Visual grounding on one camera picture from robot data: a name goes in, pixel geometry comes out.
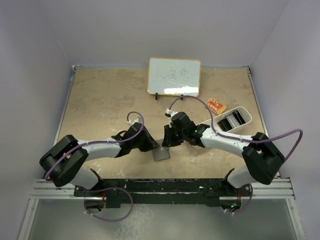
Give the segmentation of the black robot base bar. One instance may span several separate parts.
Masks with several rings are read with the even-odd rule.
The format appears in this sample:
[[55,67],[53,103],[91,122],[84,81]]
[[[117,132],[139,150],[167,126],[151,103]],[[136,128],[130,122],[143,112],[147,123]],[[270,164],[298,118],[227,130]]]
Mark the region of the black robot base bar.
[[119,208],[124,204],[205,205],[239,209],[242,197],[253,195],[247,184],[236,189],[224,178],[102,179],[98,189],[75,186],[74,195],[84,197],[89,208]]

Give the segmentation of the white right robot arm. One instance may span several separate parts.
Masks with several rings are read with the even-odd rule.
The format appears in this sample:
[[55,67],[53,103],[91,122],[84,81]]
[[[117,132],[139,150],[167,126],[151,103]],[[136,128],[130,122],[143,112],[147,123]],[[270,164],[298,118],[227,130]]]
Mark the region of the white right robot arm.
[[245,166],[230,170],[224,178],[222,190],[228,196],[254,182],[270,185],[285,162],[284,155],[262,132],[254,136],[229,132],[219,134],[210,125],[196,125],[185,112],[167,109],[165,116],[170,122],[164,126],[164,148],[188,142],[194,147],[219,149],[244,160]]

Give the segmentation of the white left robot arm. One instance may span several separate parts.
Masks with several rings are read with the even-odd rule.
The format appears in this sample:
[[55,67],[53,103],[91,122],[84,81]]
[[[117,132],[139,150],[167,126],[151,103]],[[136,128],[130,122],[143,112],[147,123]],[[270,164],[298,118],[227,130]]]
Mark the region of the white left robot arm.
[[91,196],[98,196],[103,191],[103,180],[95,170],[83,167],[86,161],[120,158],[133,149],[149,152],[159,146],[147,128],[135,122],[128,130],[105,140],[84,141],[66,135],[40,158],[39,164],[46,173],[45,179],[56,187],[72,184],[84,188]]

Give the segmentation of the grey card holder wallet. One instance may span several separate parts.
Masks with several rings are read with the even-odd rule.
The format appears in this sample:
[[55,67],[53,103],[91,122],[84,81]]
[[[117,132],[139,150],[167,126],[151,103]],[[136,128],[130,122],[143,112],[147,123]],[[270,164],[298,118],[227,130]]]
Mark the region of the grey card holder wallet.
[[168,148],[165,147],[157,147],[152,151],[152,157],[155,162],[168,160],[170,159],[170,152]]

